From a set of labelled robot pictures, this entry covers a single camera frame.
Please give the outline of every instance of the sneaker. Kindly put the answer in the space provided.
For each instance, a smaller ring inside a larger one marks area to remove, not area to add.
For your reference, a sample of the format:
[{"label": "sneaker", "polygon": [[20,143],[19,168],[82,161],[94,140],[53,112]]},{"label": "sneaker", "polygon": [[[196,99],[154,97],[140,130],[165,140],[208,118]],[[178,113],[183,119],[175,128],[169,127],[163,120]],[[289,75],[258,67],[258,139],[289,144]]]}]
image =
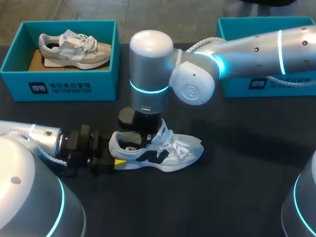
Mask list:
[{"label": "sneaker", "polygon": [[116,159],[127,161],[118,169],[151,166],[164,172],[176,171],[197,161],[204,151],[200,139],[173,134],[163,119],[158,133],[146,148],[140,147],[141,140],[137,132],[113,133],[109,142],[110,153]]},{"label": "sneaker", "polygon": [[39,37],[39,50],[45,58],[45,67],[75,66],[80,69],[97,68],[109,61],[111,46],[98,43],[92,36],[67,30],[61,36]]}]

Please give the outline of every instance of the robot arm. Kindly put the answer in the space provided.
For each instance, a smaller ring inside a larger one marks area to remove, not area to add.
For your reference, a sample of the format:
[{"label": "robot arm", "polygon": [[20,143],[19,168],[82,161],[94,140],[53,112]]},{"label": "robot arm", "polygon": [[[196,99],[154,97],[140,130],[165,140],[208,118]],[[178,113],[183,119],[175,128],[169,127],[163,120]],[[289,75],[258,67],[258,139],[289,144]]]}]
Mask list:
[{"label": "robot arm", "polygon": [[192,52],[173,48],[158,31],[137,33],[130,43],[132,106],[160,113],[172,87],[185,103],[206,103],[219,79],[285,75],[314,70],[316,26],[206,43]]}]

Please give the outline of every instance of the shoe box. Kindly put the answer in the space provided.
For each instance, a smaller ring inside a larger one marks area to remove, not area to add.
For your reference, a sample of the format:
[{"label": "shoe box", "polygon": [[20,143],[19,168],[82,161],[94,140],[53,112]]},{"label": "shoe box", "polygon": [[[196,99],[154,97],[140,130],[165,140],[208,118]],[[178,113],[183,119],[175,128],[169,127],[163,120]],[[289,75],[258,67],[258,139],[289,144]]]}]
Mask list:
[{"label": "shoe box", "polygon": [[[110,44],[110,62],[95,70],[44,67],[39,36],[59,36],[68,29]],[[22,22],[0,74],[15,101],[111,101],[117,94],[119,56],[116,21]]]},{"label": "shoe box", "polygon": [[[241,17],[218,19],[216,36],[225,40],[315,25],[311,17]],[[299,83],[316,80],[316,72],[271,75],[277,79]],[[221,81],[225,97],[270,97],[316,95],[316,86],[289,87],[263,78],[231,78]]]}]

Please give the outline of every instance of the white shoelace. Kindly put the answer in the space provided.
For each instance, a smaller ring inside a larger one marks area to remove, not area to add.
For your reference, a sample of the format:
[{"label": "white shoelace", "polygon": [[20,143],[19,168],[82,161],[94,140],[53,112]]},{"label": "white shoelace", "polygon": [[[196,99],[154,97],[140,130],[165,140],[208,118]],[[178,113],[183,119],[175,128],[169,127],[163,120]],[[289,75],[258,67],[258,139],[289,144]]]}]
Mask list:
[{"label": "white shoelace", "polygon": [[97,51],[98,42],[97,42],[97,40],[94,37],[92,37],[92,36],[88,37],[88,36],[86,36],[84,34],[79,34],[78,36],[81,37],[80,41],[84,42],[84,44],[75,46],[75,48],[83,47],[82,54],[84,54],[85,52],[90,53],[90,52],[96,52]]},{"label": "white shoelace", "polygon": [[189,147],[190,145],[185,142],[179,141],[178,137],[173,134],[172,130],[170,130],[170,133],[172,134],[172,138],[170,139],[170,141],[164,144],[164,147],[161,147],[160,149],[167,150],[173,148],[177,152],[179,158],[185,157],[189,153],[189,150],[185,147]]}]

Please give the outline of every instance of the cable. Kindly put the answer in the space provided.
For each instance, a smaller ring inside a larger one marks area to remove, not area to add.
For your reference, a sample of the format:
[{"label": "cable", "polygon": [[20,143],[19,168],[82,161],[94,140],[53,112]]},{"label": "cable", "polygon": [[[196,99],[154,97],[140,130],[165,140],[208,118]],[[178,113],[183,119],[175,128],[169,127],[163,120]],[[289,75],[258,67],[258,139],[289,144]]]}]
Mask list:
[{"label": "cable", "polygon": [[307,87],[307,86],[316,85],[316,80],[309,81],[309,82],[288,82],[288,81],[276,79],[276,78],[271,77],[271,76],[267,76],[266,78],[268,80],[274,81],[277,84],[291,86],[291,87]]},{"label": "cable", "polygon": [[17,129],[17,128],[10,128],[10,129],[6,129],[6,130],[2,130],[0,131],[0,136],[3,136],[9,132],[18,132],[20,134],[22,134],[23,136],[25,136],[30,142],[33,142],[38,150],[40,151],[40,153],[47,159],[49,159],[50,161],[54,162],[54,163],[57,163],[57,164],[61,164],[63,166],[67,166],[67,162],[65,162],[64,160],[61,160],[61,159],[56,159],[52,156],[50,156],[48,153],[46,153],[41,147],[40,145],[29,135],[27,134],[26,132],[22,131],[21,129]]},{"label": "cable", "polygon": [[226,40],[222,39],[222,38],[218,38],[218,37],[211,37],[211,38],[206,38],[201,40],[200,42],[197,42],[195,45],[193,45],[191,48],[189,48],[187,50],[188,53],[193,52],[194,50],[196,50],[197,48],[207,44],[207,43],[220,43],[220,42],[225,42]]},{"label": "cable", "polygon": [[[206,38],[201,40],[200,42],[196,43],[195,45],[193,45],[191,48],[189,48],[187,50],[187,52],[192,53],[194,50],[196,50],[197,48],[207,44],[207,43],[214,43],[214,42],[225,42],[226,40],[222,39],[222,38],[217,38],[217,37],[211,37],[211,38]],[[307,87],[307,86],[313,86],[316,85],[316,80],[313,81],[309,81],[309,82],[288,82],[288,81],[283,81],[280,79],[276,79],[272,76],[267,76],[265,77],[268,80],[271,80],[277,84],[280,85],[285,85],[285,86],[290,86],[290,87]]]}]

